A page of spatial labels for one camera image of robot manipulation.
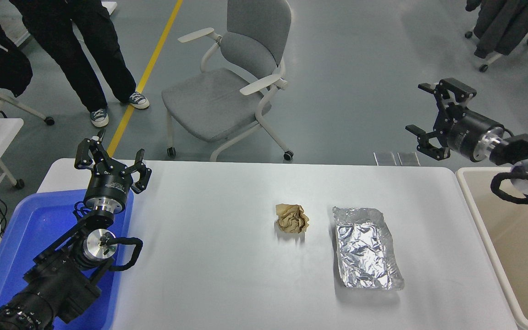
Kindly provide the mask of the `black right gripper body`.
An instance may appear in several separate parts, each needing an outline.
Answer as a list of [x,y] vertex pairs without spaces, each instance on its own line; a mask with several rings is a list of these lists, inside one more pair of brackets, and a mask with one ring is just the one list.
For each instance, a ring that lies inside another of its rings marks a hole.
[[499,122],[475,111],[466,110],[446,134],[448,148],[472,162],[490,157],[499,142]]

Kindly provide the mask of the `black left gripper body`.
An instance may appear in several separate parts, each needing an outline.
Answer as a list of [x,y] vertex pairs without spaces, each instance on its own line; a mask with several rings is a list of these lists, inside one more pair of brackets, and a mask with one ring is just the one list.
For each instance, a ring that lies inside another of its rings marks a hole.
[[118,205],[126,205],[127,196],[132,185],[132,176],[122,177],[121,172],[127,166],[124,163],[96,163],[92,177],[84,196],[85,205],[94,205],[95,200],[106,198]]

